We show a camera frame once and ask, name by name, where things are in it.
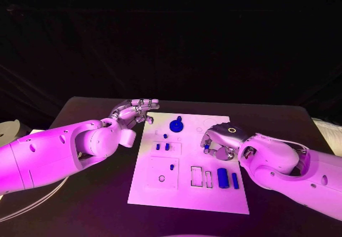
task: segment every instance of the robotic arm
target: robotic arm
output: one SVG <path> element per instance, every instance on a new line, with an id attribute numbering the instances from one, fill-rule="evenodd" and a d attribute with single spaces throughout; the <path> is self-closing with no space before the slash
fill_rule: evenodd
<path id="1" fill-rule="evenodd" d="M 209 149 L 210 142 L 222 147 Z M 293 149 L 287 143 L 300 146 Z M 342 158 L 304 145 L 255 134 L 248 137 L 231 123 L 212 126 L 200 142 L 203 152 L 220 160 L 236 155 L 259 187 L 342 220 Z"/>
<path id="2" fill-rule="evenodd" d="M 17 139 L 0 147 L 0 195 L 47 185 L 132 146 L 132 126 L 153 118 L 157 99 L 125 100 L 102 120 L 89 120 Z"/>

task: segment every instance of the blue knob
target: blue knob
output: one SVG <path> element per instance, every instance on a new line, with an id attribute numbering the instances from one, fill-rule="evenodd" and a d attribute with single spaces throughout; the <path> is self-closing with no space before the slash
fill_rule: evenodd
<path id="1" fill-rule="evenodd" d="M 180 132 L 183 130 L 183 123 L 180 116 L 177 116 L 176 120 L 170 122 L 170 130 L 171 132 Z"/>

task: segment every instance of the dark tabletop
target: dark tabletop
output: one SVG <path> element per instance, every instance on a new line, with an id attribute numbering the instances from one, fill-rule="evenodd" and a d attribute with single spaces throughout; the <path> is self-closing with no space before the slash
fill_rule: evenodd
<path id="1" fill-rule="evenodd" d="M 105 118 L 121 101 L 73 97 L 50 128 Z M 259 132 L 332 154 L 301 107 L 161 101 L 157 112 L 229 116 L 231 122 L 249 135 Z M 137 137 L 132 148 L 119 146 L 104 162 L 73 174 L 41 205 L 0 223 L 0 236 L 342 236 L 340 221 L 275 191 L 262 189 L 251 181 L 244 169 L 241 174 L 249 215 L 127 204 L 141 124 L 134 127 L 134 131 Z M 0 201 L 0 215 L 10 214 L 33 203 L 56 185 L 5 195 Z"/>

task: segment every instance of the black curtain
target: black curtain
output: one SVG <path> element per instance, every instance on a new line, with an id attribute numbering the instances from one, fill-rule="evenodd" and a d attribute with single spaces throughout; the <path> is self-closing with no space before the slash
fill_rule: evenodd
<path id="1" fill-rule="evenodd" d="M 72 96 L 300 105 L 342 122 L 340 14 L 0 9 L 0 114 L 47 128 Z"/>

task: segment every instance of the blue component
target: blue component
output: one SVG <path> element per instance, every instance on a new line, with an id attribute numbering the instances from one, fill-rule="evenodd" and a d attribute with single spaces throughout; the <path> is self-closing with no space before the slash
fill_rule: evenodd
<path id="1" fill-rule="evenodd" d="M 233 188 L 238 189 L 236 173 L 232 173 L 231 176 L 232 176 Z"/>
<path id="2" fill-rule="evenodd" d="M 226 189 L 229 187 L 226 169 L 218 169 L 219 188 Z"/>
<path id="3" fill-rule="evenodd" d="M 177 116 L 176 120 L 170 122 L 170 130 L 171 132 L 180 132 L 183 130 L 183 123 L 180 116 Z"/>

